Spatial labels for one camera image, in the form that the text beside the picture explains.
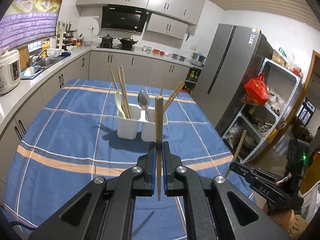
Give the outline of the person right hand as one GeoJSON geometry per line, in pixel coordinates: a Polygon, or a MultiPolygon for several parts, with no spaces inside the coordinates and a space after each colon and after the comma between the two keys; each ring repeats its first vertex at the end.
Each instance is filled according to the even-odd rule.
{"type": "Polygon", "coordinates": [[[288,233],[290,239],[297,239],[308,226],[306,220],[303,219],[301,215],[295,215],[293,210],[274,213],[272,215],[269,213],[267,203],[263,205],[262,210],[288,233]]]}

